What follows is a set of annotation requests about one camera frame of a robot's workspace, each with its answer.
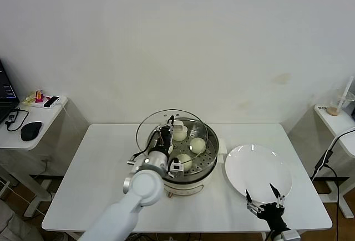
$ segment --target small white table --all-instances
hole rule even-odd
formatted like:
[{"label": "small white table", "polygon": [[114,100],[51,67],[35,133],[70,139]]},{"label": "small white table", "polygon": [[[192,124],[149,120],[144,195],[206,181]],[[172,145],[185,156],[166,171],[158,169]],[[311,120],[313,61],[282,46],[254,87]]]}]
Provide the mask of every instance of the small white table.
[{"label": "small white table", "polygon": [[[38,136],[30,141],[23,141],[20,136],[20,129],[15,132],[7,131],[7,126],[4,123],[0,124],[0,150],[11,151],[11,150],[32,150],[40,142],[41,138],[47,132],[55,118],[59,115],[63,106],[67,103],[67,98],[65,96],[60,97],[60,102],[57,103],[51,109],[45,109],[40,107],[26,106],[20,104],[19,107],[23,110],[29,111],[29,114],[23,123],[23,126],[29,122],[42,122],[42,127],[39,130]],[[11,126],[11,128],[17,127],[25,117],[25,112],[20,112],[16,119],[16,122]],[[36,212],[36,208],[41,201],[51,201],[52,196],[47,192],[51,180],[44,180],[42,184],[38,184],[34,179],[32,179],[28,174],[24,174],[19,170],[11,170],[10,168],[3,166],[4,169],[10,174],[12,174],[17,180],[24,184],[29,190],[31,190],[36,197],[31,201],[31,205],[28,206],[25,211],[24,216],[32,217]]]},{"label": "small white table", "polygon": [[[332,226],[324,205],[280,124],[209,124],[230,151],[237,145],[257,143],[274,149],[288,163],[293,187],[286,198],[283,218],[297,230]],[[137,152],[138,125],[91,125],[44,218],[46,230],[84,232],[105,207],[123,197],[122,187],[131,170],[126,164]],[[218,163],[211,182],[199,193],[164,195],[145,207],[137,233],[266,232],[265,221],[246,208],[246,200],[225,178]]]},{"label": "small white table", "polygon": [[[315,111],[322,119],[322,121],[329,128],[330,132],[337,136],[344,131],[355,127],[355,121],[343,110],[338,116],[332,116],[327,113],[327,105],[317,104],[315,105]],[[355,132],[349,133],[339,139],[339,144],[345,150],[345,152],[351,157],[355,158]],[[337,186],[334,182],[327,181],[327,185],[331,192],[329,194],[320,194],[320,198],[323,203],[336,203],[337,202]],[[339,186],[339,207],[347,219],[354,218],[349,205],[344,199],[344,195],[350,190],[355,188],[355,177],[350,177],[344,183]]]}]

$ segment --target plastic cup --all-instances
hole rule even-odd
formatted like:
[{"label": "plastic cup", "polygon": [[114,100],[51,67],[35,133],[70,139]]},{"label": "plastic cup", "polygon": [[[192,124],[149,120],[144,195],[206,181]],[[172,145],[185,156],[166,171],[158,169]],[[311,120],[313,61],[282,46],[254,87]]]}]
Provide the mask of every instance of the plastic cup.
[{"label": "plastic cup", "polygon": [[339,115],[341,109],[346,108],[350,102],[355,101],[355,95],[352,94],[350,91],[348,91],[348,93],[346,94],[345,98],[342,97],[342,90],[337,90],[334,94],[333,97],[330,101],[330,104],[327,108],[327,112],[330,115],[333,116],[337,116]]}]

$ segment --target black cable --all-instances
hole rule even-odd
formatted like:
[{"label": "black cable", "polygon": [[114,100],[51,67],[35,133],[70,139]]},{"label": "black cable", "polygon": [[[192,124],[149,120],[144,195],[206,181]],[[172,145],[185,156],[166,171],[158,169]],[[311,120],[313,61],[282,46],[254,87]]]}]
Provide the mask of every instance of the black cable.
[{"label": "black cable", "polygon": [[351,130],[351,131],[349,131],[349,132],[343,133],[343,134],[341,134],[340,136],[338,136],[337,139],[335,140],[334,144],[332,145],[330,151],[333,150],[335,144],[337,143],[337,141],[338,141],[342,136],[344,136],[344,135],[346,135],[346,134],[349,134],[349,133],[351,133],[351,132],[355,132],[355,129],[354,129],[354,130]]},{"label": "black cable", "polygon": [[[354,130],[351,130],[351,131],[348,131],[348,132],[345,132],[345,133],[341,134],[340,136],[338,136],[338,137],[335,139],[335,142],[333,143],[332,147],[331,147],[329,150],[325,151],[325,153],[322,155],[322,157],[320,158],[320,160],[317,162],[317,164],[316,164],[316,166],[315,166],[315,171],[314,171],[314,173],[313,173],[313,175],[312,175],[312,177],[311,177],[311,181],[313,181],[313,179],[314,179],[315,175],[317,174],[317,172],[319,172],[319,171],[323,168],[323,166],[325,166],[325,165],[329,162],[329,158],[333,155],[333,148],[334,148],[335,144],[338,142],[338,140],[339,140],[342,136],[344,136],[344,135],[346,135],[346,134],[349,134],[349,133],[352,133],[352,132],[355,132],[355,129],[354,129]],[[324,157],[326,157],[326,159],[325,159],[325,161],[324,161],[324,165],[322,166],[321,164],[322,164],[322,162],[323,162]]]},{"label": "black cable", "polygon": [[[332,170],[335,177],[338,178],[337,173],[335,173],[335,171],[332,167],[330,167],[329,165],[324,165],[324,167]],[[338,198],[337,198],[337,241],[338,241],[338,239],[339,239],[339,182],[338,182],[338,179],[336,180],[336,185],[337,185],[337,190],[338,190]]]},{"label": "black cable", "polygon": [[[5,124],[6,124],[6,126],[7,126],[7,131],[9,131],[9,132],[13,132],[13,131],[19,130],[19,129],[22,127],[24,121],[26,120],[26,118],[27,118],[27,116],[28,116],[28,114],[29,114],[28,111],[22,110],[22,109],[18,109],[18,108],[14,109],[13,111],[16,112],[15,120],[14,120],[13,122],[5,121]],[[24,119],[22,120],[20,126],[19,126],[18,128],[16,128],[16,129],[9,129],[10,125],[13,124],[13,123],[15,123],[16,118],[17,118],[17,115],[18,115],[18,113],[19,113],[20,111],[27,113],[26,116],[24,117]]]},{"label": "black cable", "polygon": [[147,146],[146,146],[146,148],[145,148],[144,150],[142,150],[142,151],[140,151],[140,152],[137,152],[136,154],[133,154],[134,158],[147,151],[147,149],[148,149],[149,146],[150,146],[151,141],[153,140],[154,135],[155,135],[157,132],[159,132],[159,131],[158,131],[158,130],[154,131],[153,135],[150,137],[150,140],[149,140],[149,142],[148,142],[148,144],[147,144]]},{"label": "black cable", "polygon": [[267,236],[266,236],[266,238],[265,238],[264,241],[268,240],[268,238],[271,236],[272,233],[273,233],[273,230],[271,230],[271,231],[267,234]]}]

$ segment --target cable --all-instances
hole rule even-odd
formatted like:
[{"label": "cable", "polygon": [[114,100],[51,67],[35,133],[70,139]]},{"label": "cable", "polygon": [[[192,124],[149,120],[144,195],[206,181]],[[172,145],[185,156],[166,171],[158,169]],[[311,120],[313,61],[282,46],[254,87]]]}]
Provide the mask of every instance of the cable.
[{"label": "cable", "polygon": [[[335,177],[338,178],[337,173],[335,173],[335,171],[332,167],[330,167],[329,165],[324,165],[324,167],[332,170]],[[336,179],[336,185],[337,185],[337,191],[338,191],[338,198],[337,198],[337,241],[338,241],[339,240],[339,182],[338,182],[338,179]]]},{"label": "cable", "polygon": [[[30,206],[32,206],[32,204],[25,198],[23,198],[21,195],[17,194],[14,190],[12,190],[12,188],[8,187],[4,182],[2,182],[0,180],[1,184],[3,184],[5,187],[7,187],[8,189],[10,189],[16,196],[20,197],[22,200],[24,200],[25,202],[27,202]],[[45,214],[43,212],[41,212],[39,209],[35,208],[35,210],[37,212],[39,212],[40,214],[42,214],[43,216],[45,216]]]},{"label": "cable", "polygon": [[149,142],[148,142],[148,144],[147,144],[147,146],[146,146],[146,148],[145,148],[144,150],[142,150],[142,151],[140,151],[140,152],[137,152],[136,154],[133,154],[134,158],[136,158],[137,156],[139,156],[139,155],[141,155],[142,153],[146,152],[147,149],[149,149],[150,143],[151,143],[151,141],[153,140],[153,137],[154,137],[154,135],[155,135],[157,132],[159,132],[159,131],[158,131],[158,130],[155,130],[155,131],[154,131],[153,135],[150,137],[150,140],[149,140]]},{"label": "cable", "polygon": [[[16,129],[9,129],[10,125],[13,124],[13,123],[15,123],[16,118],[17,118],[17,115],[18,115],[18,113],[19,113],[20,111],[26,112],[26,113],[27,113],[26,116],[24,117],[24,119],[22,120],[22,122],[21,122],[21,124],[18,126],[18,128],[16,128]],[[20,109],[20,108],[13,109],[12,112],[16,112],[15,120],[12,121],[12,122],[5,121],[5,124],[6,124],[6,127],[7,127],[7,131],[9,131],[9,132],[13,132],[13,131],[19,130],[19,129],[22,127],[24,121],[26,120],[26,118],[27,118],[27,116],[28,116],[28,114],[29,114],[28,111],[22,110],[22,109]]]},{"label": "cable", "polygon": [[271,230],[271,231],[267,234],[267,236],[266,236],[266,238],[265,238],[264,241],[268,240],[268,238],[271,236],[272,233],[273,233],[273,230]]},{"label": "cable", "polygon": [[351,132],[354,132],[354,131],[355,131],[355,127],[351,127],[350,129],[346,130],[343,134],[337,135],[337,136],[332,140],[332,142],[330,143],[328,149],[325,151],[325,153],[324,153],[323,156],[322,156],[322,157],[323,157],[322,164],[319,166],[319,168],[317,168],[317,170],[314,171],[314,173],[313,173],[313,175],[312,175],[312,177],[311,177],[311,181],[312,181],[312,182],[313,182],[313,180],[316,178],[318,172],[323,168],[324,163],[325,163],[325,161],[326,161],[326,159],[327,159],[328,153],[329,153],[329,152],[333,153],[332,150],[333,150],[335,144],[337,143],[337,141],[338,141],[342,136],[344,136],[344,135],[346,135],[346,134],[349,134],[349,133],[351,133]]}]

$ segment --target computer mouse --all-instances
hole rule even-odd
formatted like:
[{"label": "computer mouse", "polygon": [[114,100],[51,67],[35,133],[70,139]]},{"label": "computer mouse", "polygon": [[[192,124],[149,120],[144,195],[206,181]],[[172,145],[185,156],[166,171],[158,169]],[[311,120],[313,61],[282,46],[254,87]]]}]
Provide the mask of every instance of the computer mouse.
[{"label": "computer mouse", "polygon": [[24,141],[34,140],[42,127],[42,122],[31,122],[21,128],[21,139]]}]

